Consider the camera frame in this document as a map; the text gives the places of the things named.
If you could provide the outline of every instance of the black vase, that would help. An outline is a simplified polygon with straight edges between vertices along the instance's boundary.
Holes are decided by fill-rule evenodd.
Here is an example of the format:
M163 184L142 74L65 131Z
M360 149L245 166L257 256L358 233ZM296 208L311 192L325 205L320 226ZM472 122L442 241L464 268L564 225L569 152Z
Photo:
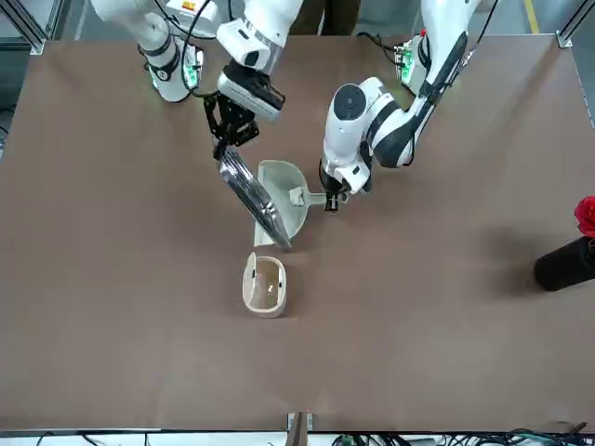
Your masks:
M546 291L558 291L595 279L595 255L589 249L589 237L581 237L538 259L534 274Z

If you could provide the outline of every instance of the small container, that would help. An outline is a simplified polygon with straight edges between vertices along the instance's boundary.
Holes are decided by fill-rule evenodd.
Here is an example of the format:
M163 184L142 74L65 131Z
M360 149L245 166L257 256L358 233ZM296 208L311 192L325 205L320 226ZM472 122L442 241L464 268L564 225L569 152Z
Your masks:
M581 237L538 259L534 274L546 291L558 291L595 279L595 254L589 246L592 239Z
M276 318L285 308L286 273L274 257L252 253L244 270L242 295L246 307L261 318Z

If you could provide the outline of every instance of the black cable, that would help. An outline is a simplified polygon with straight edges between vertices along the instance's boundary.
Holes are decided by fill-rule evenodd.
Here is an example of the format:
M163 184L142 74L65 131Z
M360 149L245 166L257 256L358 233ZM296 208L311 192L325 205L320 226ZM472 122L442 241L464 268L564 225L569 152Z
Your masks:
M372 41L372 43L376 46L380 46L383 49L388 49L390 51L392 51L394 49L394 46L390 46L390 45L384 45L381 41L380 41L380 36L375 37L374 35L372 35L371 33L367 33L365 31L362 31L360 33L357 33L358 37L367 37L368 39L370 39Z
M14 114L16 108L17 108L17 104L9 105L8 107L5 107L5 108L0 109L0 114L1 113L12 113L12 114Z
M375 439L372 434L366 435L366 437L368 437L368 441L372 441L374 444L376 444L376 446L381 446L380 443L378 443L378 440Z
M84 439L84 440L85 440L87 443L91 444L92 446L99 446L99 443L97 443L96 441L94 441L94 440L90 439L90 438L89 438L89 437L88 437L86 434L81 434L81 437L83 437L83 439Z
M473 46L473 48L469 52L469 59L473 56L473 53L475 52L475 50L479 46L480 42L482 41L483 36L485 35L485 31L487 30L487 27L490 24L490 21L492 20L492 16L494 15L494 11L496 10L496 7L497 7L499 1L500 0L495 0L494 4L492 5L492 9L490 9L490 13L488 14L487 19L485 20L485 23L483 24L482 32L480 33L480 36L478 37L477 42L475 42L475 45ZM448 87L453 86L453 84L455 83L455 80L463 72L463 70L467 66L467 63L469 63L469 61L467 60L465 64L461 64L461 61L459 61L458 63L459 63L459 66L456 69L455 75L453 76L453 78L451 79L451 81L450 82L444 81L442 84L438 85L434 89L434 92L439 91L439 89L440 88L443 88L443 87L448 88Z
M161 3L159 3L159 0L153 0L153 2L157 5L157 7L161 11L161 13L164 15L165 20L167 20L169 23L174 25L174 27L176 27L179 31L184 33L184 35L192 33L192 30L189 30L190 32L188 32L188 31L184 30L181 26L179 26L178 19L176 19L175 16L170 16L169 14L167 14L164 7L162 7ZM192 34L192 37L194 37L195 39L202 39L202 40L214 40L215 39L215 37L199 37L198 35L194 35L194 34Z
M382 42L382 39L380 38L380 35L377 35L376 37L370 33L366 33L366 32L361 32L361 33L357 33L358 36L361 37L367 37L368 39L370 39L370 41L376 45L377 47L379 47L382 52L384 53L384 57L387 58L387 60L392 64L392 65L398 65L397 62L395 60L392 59L392 57L390 56L390 54L388 53L388 51L394 51L394 46L389 46L389 45L385 45L384 42Z
M477 39L477 42L475 43L475 48L477 48L477 45L479 45L479 44L480 44L480 42L481 42L481 41L482 41L482 39L483 39L483 35L485 34L485 30L487 30L487 25L489 25L489 24L490 24L490 20L492 19L492 16L494 15L494 11L496 10L496 6L498 5L498 1L499 1L499 0L496 0L496 1L494 2L494 4L492 5L492 9L490 9L490 13L489 13L489 14L488 14L488 16L487 16L487 20L485 21L485 24L483 25L482 32L480 33L480 36L479 36L479 38Z
M53 432L49 432L49 431L48 431L48 432L46 432L46 433L44 433L44 434L43 434L43 435L42 435L42 436L41 436L41 437L40 437L40 438L37 440L37 443L35 444L35 446L39 446L39 445L41 444L41 442L44 440L44 438L45 438L45 437L50 437L50 436L53 436L53 435L54 435L54 433L53 433Z
M186 76L184 75L184 61L186 60L186 51L188 50L188 44L190 42L190 37L191 37L192 31L194 30L194 27L196 26L196 22L198 21L198 18L201 17L201 14L203 13L206 6L210 2L211 2L211 0L205 0L203 5L198 9L198 12L196 13L196 16L194 16L194 19L192 20L192 23L190 25L190 28L188 29L188 32L186 33L186 39L184 39L184 47L182 48L182 61L181 61L182 67L179 72L181 73L181 76L182 76L182 83L184 84L186 89L190 92L190 94L193 95L195 98L207 98L213 94L213 93L194 93L194 90L196 90L198 86L190 88L188 86L188 82L186 82Z

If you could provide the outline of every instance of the metal frame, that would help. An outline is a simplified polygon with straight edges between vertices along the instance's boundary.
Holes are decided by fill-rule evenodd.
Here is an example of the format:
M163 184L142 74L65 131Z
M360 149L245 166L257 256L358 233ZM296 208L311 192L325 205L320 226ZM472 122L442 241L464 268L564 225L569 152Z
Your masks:
M0 10L4 12L24 39L31 45L31 54L44 52L44 45L49 36L37 20L29 13L19 0L0 0Z
M595 0L584 0L562 30L556 32L560 48L569 48L573 45L571 40L573 34L593 7L595 7Z

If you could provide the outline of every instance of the table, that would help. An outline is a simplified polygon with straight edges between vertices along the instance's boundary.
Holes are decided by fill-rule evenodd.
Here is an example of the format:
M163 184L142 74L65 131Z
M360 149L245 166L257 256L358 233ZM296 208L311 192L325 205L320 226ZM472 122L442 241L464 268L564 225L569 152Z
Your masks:
M227 60L206 45L208 81ZM486 37L407 169L311 210L278 320L243 307L249 214L199 100L164 103L132 43L32 58L0 164L0 428L509 430L595 424L595 288L533 261L578 236L593 132L572 53ZM276 125L241 152L318 190L335 90L393 68L366 40L291 38Z

